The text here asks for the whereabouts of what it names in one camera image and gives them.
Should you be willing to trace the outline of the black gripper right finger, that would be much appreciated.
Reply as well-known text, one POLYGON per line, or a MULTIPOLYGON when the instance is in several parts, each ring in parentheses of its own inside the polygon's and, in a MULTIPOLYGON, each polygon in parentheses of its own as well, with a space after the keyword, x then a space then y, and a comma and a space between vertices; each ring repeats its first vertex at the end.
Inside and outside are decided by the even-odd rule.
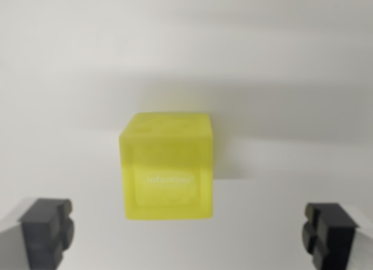
POLYGON ((310 202, 302 243, 317 270, 372 269, 372 219, 355 206, 310 202))

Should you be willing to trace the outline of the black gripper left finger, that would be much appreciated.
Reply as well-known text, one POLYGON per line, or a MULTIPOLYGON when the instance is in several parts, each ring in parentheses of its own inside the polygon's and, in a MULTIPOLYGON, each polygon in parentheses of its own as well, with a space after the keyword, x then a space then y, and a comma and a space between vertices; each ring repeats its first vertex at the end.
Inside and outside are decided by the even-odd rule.
POLYGON ((1 269, 58 269, 73 242, 72 201, 22 199, 1 218, 1 269))

